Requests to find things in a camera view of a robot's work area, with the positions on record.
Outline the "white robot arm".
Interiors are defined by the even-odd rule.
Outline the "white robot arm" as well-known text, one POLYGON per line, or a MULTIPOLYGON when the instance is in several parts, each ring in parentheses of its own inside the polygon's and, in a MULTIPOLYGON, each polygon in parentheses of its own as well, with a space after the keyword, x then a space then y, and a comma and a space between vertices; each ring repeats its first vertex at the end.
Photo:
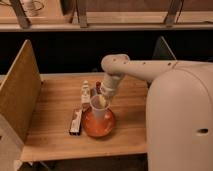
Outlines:
POLYGON ((213 171, 213 63, 132 60, 112 54, 101 61, 101 92, 108 98, 129 75, 150 84, 146 100, 149 171, 213 171))

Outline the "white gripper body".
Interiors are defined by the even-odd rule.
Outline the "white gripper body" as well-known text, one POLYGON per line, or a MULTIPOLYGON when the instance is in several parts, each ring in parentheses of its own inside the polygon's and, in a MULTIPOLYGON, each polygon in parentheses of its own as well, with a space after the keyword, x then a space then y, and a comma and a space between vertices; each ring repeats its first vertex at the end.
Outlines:
POLYGON ((101 88, 100 88, 101 93, 106 98, 113 98, 123 78, 124 78, 123 75, 110 75, 105 73, 103 80, 101 82, 101 88))

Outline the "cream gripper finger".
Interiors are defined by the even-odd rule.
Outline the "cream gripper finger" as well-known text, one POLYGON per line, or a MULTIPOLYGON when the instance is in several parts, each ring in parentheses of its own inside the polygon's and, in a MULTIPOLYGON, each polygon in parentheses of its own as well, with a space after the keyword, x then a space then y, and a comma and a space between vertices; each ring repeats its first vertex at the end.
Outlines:
POLYGON ((108 105, 108 102, 103 95, 99 96, 99 103, 101 107, 106 107, 108 105))

